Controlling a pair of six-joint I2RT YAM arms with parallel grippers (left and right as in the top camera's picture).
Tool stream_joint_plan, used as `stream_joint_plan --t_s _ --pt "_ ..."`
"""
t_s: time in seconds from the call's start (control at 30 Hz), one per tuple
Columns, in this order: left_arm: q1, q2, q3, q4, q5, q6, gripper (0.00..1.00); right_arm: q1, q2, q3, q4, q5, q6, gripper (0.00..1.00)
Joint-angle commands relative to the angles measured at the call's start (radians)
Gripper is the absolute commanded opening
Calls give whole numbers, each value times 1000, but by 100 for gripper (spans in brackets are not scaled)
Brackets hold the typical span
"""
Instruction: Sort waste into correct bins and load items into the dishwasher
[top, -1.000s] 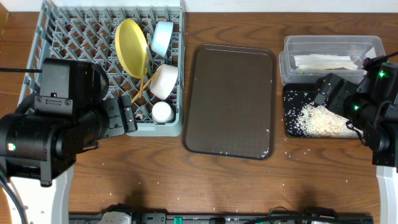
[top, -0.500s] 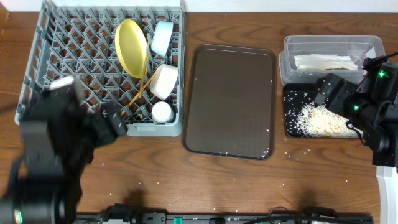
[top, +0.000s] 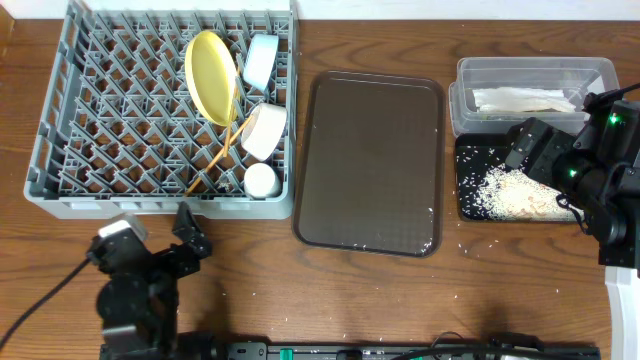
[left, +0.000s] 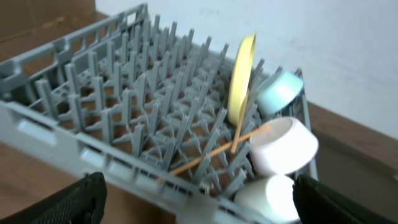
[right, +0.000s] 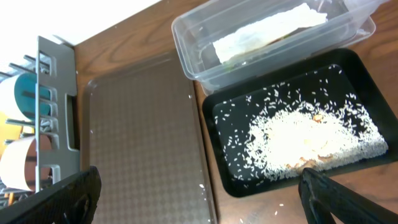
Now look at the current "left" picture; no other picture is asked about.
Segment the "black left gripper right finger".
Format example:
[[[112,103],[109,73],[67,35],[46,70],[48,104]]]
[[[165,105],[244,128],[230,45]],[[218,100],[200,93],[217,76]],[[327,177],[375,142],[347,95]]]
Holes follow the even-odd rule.
[[[303,174],[294,180],[293,201],[303,224],[394,224]]]

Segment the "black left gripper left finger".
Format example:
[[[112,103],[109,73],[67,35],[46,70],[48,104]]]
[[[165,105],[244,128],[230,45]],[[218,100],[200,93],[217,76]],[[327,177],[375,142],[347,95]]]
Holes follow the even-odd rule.
[[[97,224],[107,198],[104,175],[94,172],[51,196],[1,220],[3,224]]]

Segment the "cream plastic cup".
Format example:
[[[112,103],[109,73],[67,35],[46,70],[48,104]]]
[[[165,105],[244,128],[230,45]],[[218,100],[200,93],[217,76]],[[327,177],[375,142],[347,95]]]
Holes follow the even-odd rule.
[[[293,223],[299,220],[293,186],[290,177],[273,175],[244,186],[236,193],[234,203],[260,213],[273,223]]]

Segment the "wooden chopstick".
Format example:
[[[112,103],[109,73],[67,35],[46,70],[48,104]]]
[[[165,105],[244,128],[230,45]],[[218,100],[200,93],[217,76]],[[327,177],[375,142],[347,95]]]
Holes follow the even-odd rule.
[[[229,148],[231,148],[231,151],[232,151],[233,149],[237,148],[238,143],[243,142],[243,141],[249,139],[251,136],[256,135],[266,129],[270,129],[270,126],[268,124],[265,124],[265,125],[261,126],[260,128],[257,128],[255,130],[251,131],[250,133],[240,136],[239,138],[233,139],[230,142],[227,142],[226,144],[220,146],[219,148],[216,148],[215,150],[209,152],[206,156],[209,158],[212,158],[212,157],[218,155],[219,153],[228,150]],[[176,176],[177,174],[180,174],[180,173],[186,171],[187,169],[190,169],[190,168],[200,164],[204,159],[205,159],[205,156],[198,157],[198,158],[192,160],[191,162],[184,164],[183,166],[180,166],[176,169],[171,170],[169,172],[169,174],[172,176]]]
[[[241,128],[242,128],[242,124],[243,124],[244,114],[245,114],[245,111],[246,111],[246,105],[247,105],[247,102],[248,102],[248,96],[249,96],[249,93],[246,93],[246,96],[244,98],[242,107],[240,109],[238,125],[237,125],[237,128],[236,128],[236,132],[235,132],[235,135],[234,135],[234,139],[233,139],[232,145],[231,145],[231,155],[232,156],[235,155],[236,148],[237,148],[237,145],[238,145],[238,142],[239,142],[239,137],[240,137]]]

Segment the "light blue plastic bowl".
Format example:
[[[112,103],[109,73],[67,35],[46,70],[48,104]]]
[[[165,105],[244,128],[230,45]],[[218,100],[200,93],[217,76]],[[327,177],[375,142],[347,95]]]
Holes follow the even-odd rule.
[[[302,91],[302,78],[286,70],[278,70],[258,87],[257,105],[263,116],[278,113]]]

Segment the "yellow plastic plate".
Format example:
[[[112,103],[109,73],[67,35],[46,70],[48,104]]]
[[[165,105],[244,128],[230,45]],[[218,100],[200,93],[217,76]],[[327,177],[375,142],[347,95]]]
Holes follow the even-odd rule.
[[[248,90],[254,61],[256,35],[246,36],[240,43],[229,86],[228,120],[237,125],[243,101]]]

